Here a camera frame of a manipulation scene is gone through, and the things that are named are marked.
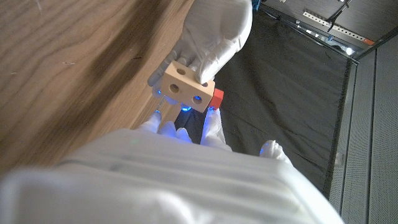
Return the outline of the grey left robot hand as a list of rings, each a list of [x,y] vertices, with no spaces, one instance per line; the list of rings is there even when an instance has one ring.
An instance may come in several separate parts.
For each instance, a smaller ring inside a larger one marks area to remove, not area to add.
[[[245,45],[252,11],[251,0],[194,0],[178,41],[147,81],[152,95],[162,97],[162,76],[173,60],[193,70],[200,84],[214,79]]]

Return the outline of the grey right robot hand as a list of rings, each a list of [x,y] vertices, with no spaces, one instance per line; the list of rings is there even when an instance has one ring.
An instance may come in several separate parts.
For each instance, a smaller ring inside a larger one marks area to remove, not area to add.
[[[259,155],[225,143],[219,110],[202,139],[153,113],[49,169],[21,169],[1,181],[2,223],[341,223],[323,194],[277,142]]]

